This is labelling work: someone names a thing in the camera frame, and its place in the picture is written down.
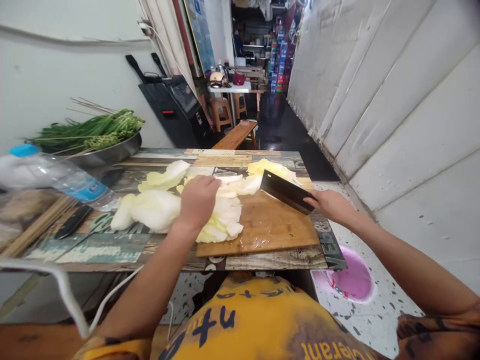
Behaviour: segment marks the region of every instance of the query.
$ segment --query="screen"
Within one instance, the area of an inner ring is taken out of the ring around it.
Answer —
[[[179,83],[171,87],[171,93],[180,104],[185,114],[197,104],[197,98],[192,93],[190,86],[186,82]]]

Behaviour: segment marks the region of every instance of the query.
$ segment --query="scissors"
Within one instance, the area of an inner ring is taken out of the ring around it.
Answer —
[[[104,212],[103,214],[100,214],[97,216],[91,223],[90,223],[90,231],[84,236],[75,241],[75,243],[70,246],[68,249],[66,249],[64,252],[61,253],[60,256],[58,256],[56,259],[54,259],[52,262],[56,262],[60,258],[62,258],[66,253],[69,253],[72,251],[73,248],[77,247],[81,243],[83,243],[90,235],[97,234],[97,233],[103,233],[105,230],[107,230],[110,227],[110,223],[112,222],[112,219],[114,216],[110,212]]]

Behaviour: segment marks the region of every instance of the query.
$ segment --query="metal bowl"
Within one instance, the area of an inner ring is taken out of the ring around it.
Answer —
[[[102,168],[115,165],[131,157],[139,151],[141,146],[142,137],[140,132],[137,132],[132,137],[116,145],[104,148],[102,150],[87,152],[79,156],[74,156],[68,160],[74,164],[77,164],[82,169]]]

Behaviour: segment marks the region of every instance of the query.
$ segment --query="green onion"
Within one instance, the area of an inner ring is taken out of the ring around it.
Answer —
[[[67,118],[66,124],[55,122],[44,127],[38,137],[24,140],[38,146],[44,153],[74,155],[88,149],[101,150],[116,145],[135,135],[144,123],[132,110],[122,109],[85,122]]]

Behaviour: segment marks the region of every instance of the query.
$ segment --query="patterned tabletop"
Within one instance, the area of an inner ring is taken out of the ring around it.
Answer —
[[[297,151],[263,150],[213,150],[213,149],[162,149],[142,148],[136,155],[118,164],[125,167],[122,178],[112,187],[119,194],[138,193],[138,184],[151,171],[164,172],[174,161],[191,164],[187,175],[224,174],[247,175],[252,162],[268,159],[280,163],[296,173],[305,190],[313,190],[307,169]],[[56,225],[58,229],[68,218],[66,214]],[[23,257],[49,261],[55,259],[79,236],[89,229],[90,222],[98,216],[95,211],[76,234],[64,240],[54,240],[56,230],[43,244],[29,249]],[[319,245],[280,251],[248,253],[220,257],[196,257],[195,244],[190,250],[183,271],[214,270],[297,270],[297,269],[345,269],[347,267],[329,221],[314,211],[313,222]],[[94,234],[57,264],[71,272],[122,272],[132,271],[145,264],[162,243],[165,234],[151,233],[148,227],[138,224],[128,231],[107,231]]]

